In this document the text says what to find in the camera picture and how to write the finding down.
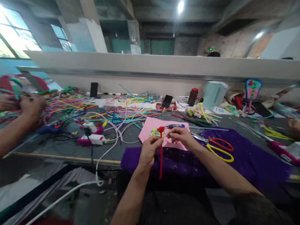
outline ceiling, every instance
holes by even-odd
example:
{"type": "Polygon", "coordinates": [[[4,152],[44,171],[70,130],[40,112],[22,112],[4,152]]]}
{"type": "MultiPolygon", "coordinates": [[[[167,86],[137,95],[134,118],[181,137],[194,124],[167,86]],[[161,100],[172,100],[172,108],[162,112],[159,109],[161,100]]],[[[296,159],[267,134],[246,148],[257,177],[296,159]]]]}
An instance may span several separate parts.
{"type": "MultiPolygon", "coordinates": [[[[40,18],[57,18],[60,11],[56,1],[74,0],[2,0],[27,4],[40,18]]],[[[227,35],[247,24],[245,21],[281,18],[289,14],[297,0],[184,0],[184,10],[178,14],[179,0],[94,0],[100,24],[106,32],[116,32],[112,24],[125,26],[127,19],[136,19],[142,38],[175,36],[203,37],[223,31],[227,35]]]]}

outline hand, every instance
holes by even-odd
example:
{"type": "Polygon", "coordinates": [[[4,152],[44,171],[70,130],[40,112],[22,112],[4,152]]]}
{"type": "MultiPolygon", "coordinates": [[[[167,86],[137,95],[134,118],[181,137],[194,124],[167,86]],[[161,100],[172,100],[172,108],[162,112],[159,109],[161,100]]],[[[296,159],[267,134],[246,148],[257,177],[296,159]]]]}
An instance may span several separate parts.
{"type": "Polygon", "coordinates": [[[200,145],[192,136],[192,134],[186,129],[181,127],[174,127],[167,134],[168,138],[172,138],[172,143],[177,143],[177,140],[187,148],[189,151],[193,151],[201,148],[200,145]]]}
{"type": "Polygon", "coordinates": [[[0,97],[0,112],[20,110],[14,95],[3,95],[0,97]]]}
{"type": "Polygon", "coordinates": [[[154,164],[154,154],[159,150],[162,145],[163,139],[157,136],[151,136],[144,141],[142,146],[142,152],[138,162],[138,166],[141,168],[152,167],[154,164]]]}
{"type": "Polygon", "coordinates": [[[22,109],[22,115],[29,116],[36,120],[39,119],[41,113],[47,106],[46,100],[43,96],[39,96],[33,93],[28,93],[30,97],[21,95],[20,106],[22,109]]]}
{"type": "Polygon", "coordinates": [[[300,140],[300,121],[295,119],[289,119],[287,121],[287,124],[290,127],[290,136],[295,140],[300,140]]]}

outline white partition wall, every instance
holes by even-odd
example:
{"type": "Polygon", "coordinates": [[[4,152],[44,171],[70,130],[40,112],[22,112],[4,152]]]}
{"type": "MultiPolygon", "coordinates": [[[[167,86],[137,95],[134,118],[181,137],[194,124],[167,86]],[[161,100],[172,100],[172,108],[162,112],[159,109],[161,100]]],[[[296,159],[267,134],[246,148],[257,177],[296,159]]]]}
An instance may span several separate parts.
{"type": "MultiPolygon", "coordinates": [[[[94,52],[34,52],[27,54],[62,87],[99,92],[149,91],[160,95],[188,95],[207,80],[224,80],[232,90],[244,89],[247,78],[263,81],[261,94],[271,96],[300,82],[300,61],[189,56],[123,55],[94,52]]],[[[298,94],[290,96],[297,100],[298,94]]]]}

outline yellow scissors handle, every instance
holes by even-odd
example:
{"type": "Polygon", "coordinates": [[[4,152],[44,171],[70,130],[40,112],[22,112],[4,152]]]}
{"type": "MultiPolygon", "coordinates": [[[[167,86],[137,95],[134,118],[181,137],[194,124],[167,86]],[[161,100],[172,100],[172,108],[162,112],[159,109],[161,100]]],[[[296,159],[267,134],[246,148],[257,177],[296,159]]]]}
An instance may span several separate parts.
{"type": "Polygon", "coordinates": [[[227,162],[227,163],[232,163],[232,162],[234,161],[233,156],[232,156],[231,154],[229,154],[228,152],[226,152],[226,151],[224,151],[224,150],[222,150],[222,149],[220,149],[220,148],[217,148],[217,147],[215,147],[215,146],[213,146],[213,145],[210,145],[210,144],[207,144],[206,147],[207,147],[207,148],[208,148],[215,156],[219,157],[221,160],[223,160],[223,161],[225,161],[225,162],[227,162]],[[228,156],[230,157],[230,159],[224,159],[224,158],[222,158],[221,156],[217,155],[217,154],[212,150],[212,148],[215,149],[215,150],[218,150],[218,151],[220,151],[220,152],[222,152],[222,153],[224,153],[224,154],[226,154],[226,155],[228,155],[228,156]]]}

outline black smartphone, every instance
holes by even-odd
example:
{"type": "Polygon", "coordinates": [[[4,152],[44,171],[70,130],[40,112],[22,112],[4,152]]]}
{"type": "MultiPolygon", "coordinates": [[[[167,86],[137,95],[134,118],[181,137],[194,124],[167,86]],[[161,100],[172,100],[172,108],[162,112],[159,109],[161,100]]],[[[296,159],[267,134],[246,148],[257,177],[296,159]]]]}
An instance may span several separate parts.
{"type": "Polygon", "coordinates": [[[270,113],[270,111],[266,107],[264,107],[263,104],[261,104],[260,102],[253,102],[252,105],[255,107],[255,111],[259,115],[261,115],[263,117],[268,117],[268,116],[272,115],[272,113],[270,113]]]}
{"type": "Polygon", "coordinates": [[[96,98],[98,94],[98,83],[91,83],[90,98],[96,98]]]}
{"type": "Polygon", "coordinates": [[[172,102],[173,96],[166,95],[165,99],[162,102],[162,107],[169,108],[172,102]]]}

